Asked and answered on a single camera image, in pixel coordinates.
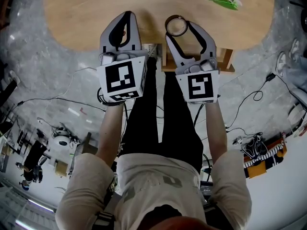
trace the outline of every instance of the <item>wheel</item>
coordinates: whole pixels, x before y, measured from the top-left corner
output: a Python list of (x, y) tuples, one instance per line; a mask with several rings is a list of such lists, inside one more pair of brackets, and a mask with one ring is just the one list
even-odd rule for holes
[(307, 33), (307, 10), (304, 9), (301, 13), (301, 23), (304, 32)]

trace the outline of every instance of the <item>green object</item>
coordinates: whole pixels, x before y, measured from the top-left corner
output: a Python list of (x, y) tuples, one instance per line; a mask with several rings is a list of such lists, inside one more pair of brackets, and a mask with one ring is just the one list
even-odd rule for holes
[(237, 4), (234, 3), (234, 2), (231, 2), (229, 0), (211, 0), (211, 1), (223, 6), (225, 8), (228, 8), (228, 9), (231, 9), (231, 10), (238, 10)]

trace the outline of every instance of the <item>black and white marker cube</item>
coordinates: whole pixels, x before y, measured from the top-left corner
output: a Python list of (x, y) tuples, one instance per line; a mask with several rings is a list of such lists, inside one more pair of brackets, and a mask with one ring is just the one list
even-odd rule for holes
[(98, 67), (104, 98), (109, 102), (119, 102), (143, 96), (146, 70), (145, 56)]
[(219, 71), (199, 71), (176, 75), (186, 102), (214, 103), (217, 100)]

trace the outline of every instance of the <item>tape roll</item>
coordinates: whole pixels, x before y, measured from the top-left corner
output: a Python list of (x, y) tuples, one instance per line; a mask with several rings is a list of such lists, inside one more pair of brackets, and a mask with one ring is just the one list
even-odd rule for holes
[(172, 15), (165, 21), (165, 29), (172, 36), (181, 36), (187, 29), (187, 21), (180, 15)]

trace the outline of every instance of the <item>strap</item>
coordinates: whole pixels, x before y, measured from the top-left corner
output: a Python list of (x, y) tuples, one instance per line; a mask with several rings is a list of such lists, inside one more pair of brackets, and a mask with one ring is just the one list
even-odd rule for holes
[(112, 214), (100, 212), (92, 226), (92, 230), (113, 230), (115, 218)]
[(203, 206), (206, 221), (209, 226), (215, 227), (220, 230), (233, 230), (234, 228), (229, 223), (228, 219), (216, 205), (216, 203), (208, 203)]
[(125, 101), (120, 101), (120, 102), (107, 102), (105, 99), (104, 99), (104, 95), (103, 94), (100, 94), (100, 91), (101, 91), (101, 88), (98, 89), (97, 91), (97, 99), (100, 103), (102, 103), (103, 105), (106, 105), (106, 106), (115, 106), (115, 105), (120, 105), (120, 104), (123, 104), (125, 103)]
[(121, 195), (113, 193), (105, 210), (98, 213), (97, 219), (92, 227), (92, 230), (113, 230), (114, 229), (114, 212), (117, 204), (121, 200)]

